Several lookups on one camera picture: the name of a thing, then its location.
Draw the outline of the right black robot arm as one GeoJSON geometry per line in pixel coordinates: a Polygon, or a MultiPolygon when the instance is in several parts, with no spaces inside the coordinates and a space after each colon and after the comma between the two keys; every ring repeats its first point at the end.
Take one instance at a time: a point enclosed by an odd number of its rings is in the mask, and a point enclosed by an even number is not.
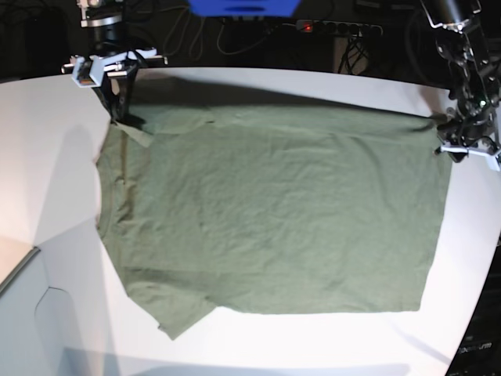
{"type": "Polygon", "coordinates": [[[78,1],[89,53],[72,56],[61,67],[81,89],[91,89],[114,124],[140,128],[144,120],[129,112],[139,70],[165,67],[168,59],[155,47],[132,41],[124,1],[78,1]]]}

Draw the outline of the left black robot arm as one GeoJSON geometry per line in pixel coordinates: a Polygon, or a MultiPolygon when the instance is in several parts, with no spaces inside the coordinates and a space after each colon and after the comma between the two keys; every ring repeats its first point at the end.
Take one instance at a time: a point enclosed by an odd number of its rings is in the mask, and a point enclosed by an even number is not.
{"type": "Polygon", "coordinates": [[[500,170],[500,61],[489,54],[481,28],[479,1],[422,1],[430,26],[440,31],[439,55],[452,66],[449,98],[456,109],[437,126],[441,146],[460,163],[470,156],[483,157],[493,171],[500,170]]]}

